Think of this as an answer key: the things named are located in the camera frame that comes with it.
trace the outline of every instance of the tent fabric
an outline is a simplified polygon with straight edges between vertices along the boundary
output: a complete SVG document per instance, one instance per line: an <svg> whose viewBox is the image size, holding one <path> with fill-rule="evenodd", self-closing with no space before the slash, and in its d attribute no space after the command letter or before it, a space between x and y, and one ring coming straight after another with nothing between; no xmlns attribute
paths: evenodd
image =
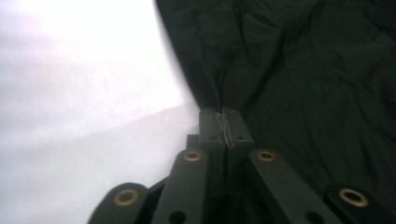
<svg viewBox="0 0 396 224"><path fill-rule="evenodd" d="M354 185L396 214L391 14L363 0L157 4L201 108L241 111L257 147L279 151L319 192Z"/></svg>

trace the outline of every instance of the dark metal bar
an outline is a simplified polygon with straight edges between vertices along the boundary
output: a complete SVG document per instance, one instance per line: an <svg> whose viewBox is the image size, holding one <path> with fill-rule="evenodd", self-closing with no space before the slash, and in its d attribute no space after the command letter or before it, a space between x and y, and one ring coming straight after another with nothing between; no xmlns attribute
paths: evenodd
<svg viewBox="0 0 396 224"><path fill-rule="evenodd" d="M151 223L204 222L208 164L207 154L199 149L177 155Z"/></svg>
<svg viewBox="0 0 396 224"><path fill-rule="evenodd" d="M340 219L277 153L254 150L248 173L276 223L338 224Z"/></svg>
<svg viewBox="0 0 396 224"><path fill-rule="evenodd" d="M139 184L126 183L112 189L93 212L90 224L134 224L148 196Z"/></svg>
<svg viewBox="0 0 396 224"><path fill-rule="evenodd" d="M326 190L326 202L348 224L396 223L396 216L373 196L353 186L329 186Z"/></svg>

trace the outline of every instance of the dark green fabric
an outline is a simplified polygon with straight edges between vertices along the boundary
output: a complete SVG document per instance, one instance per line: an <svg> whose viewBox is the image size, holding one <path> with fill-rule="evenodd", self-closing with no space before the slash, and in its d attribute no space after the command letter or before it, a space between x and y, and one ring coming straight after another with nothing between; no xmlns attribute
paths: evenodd
<svg viewBox="0 0 396 224"><path fill-rule="evenodd" d="M201 107L242 112L259 147L324 191L396 214L396 42L363 0L158 0Z"/></svg>

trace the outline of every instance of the bright white background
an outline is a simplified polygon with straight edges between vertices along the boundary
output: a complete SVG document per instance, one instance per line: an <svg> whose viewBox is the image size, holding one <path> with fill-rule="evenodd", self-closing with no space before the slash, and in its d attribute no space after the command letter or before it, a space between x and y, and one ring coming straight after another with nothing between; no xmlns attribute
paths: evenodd
<svg viewBox="0 0 396 224"><path fill-rule="evenodd" d="M86 223L197 125L152 0L0 1L0 223Z"/></svg>

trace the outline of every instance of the brass grommet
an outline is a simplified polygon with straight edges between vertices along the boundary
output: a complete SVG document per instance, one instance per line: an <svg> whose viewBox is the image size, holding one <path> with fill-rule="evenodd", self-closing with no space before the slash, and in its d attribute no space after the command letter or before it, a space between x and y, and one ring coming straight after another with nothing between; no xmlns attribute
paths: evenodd
<svg viewBox="0 0 396 224"><path fill-rule="evenodd" d="M120 191L116 197L114 197L114 203L119 206L128 206L136 202L139 197L139 193L135 189L124 189Z"/></svg>
<svg viewBox="0 0 396 224"><path fill-rule="evenodd" d="M184 154L184 159L186 161L198 161L201 159L201 157L201 154L199 154L198 152L188 152Z"/></svg>
<svg viewBox="0 0 396 224"><path fill-rule="evenodd" d="M275 155L266 151L261 151L257 154L257 157L262 161L274 161Z"/></svg>
<svg viewBox="0 0 396 224"><path fill-rule="evenodd" d="M348 194L351 194L353 197L356 197L356 199L348 197ZM363 194L357 192L354 189L340 189L338 191L338 195L346 203L350 203L358 207L365 207L369 204L367 198Z"/></svg>

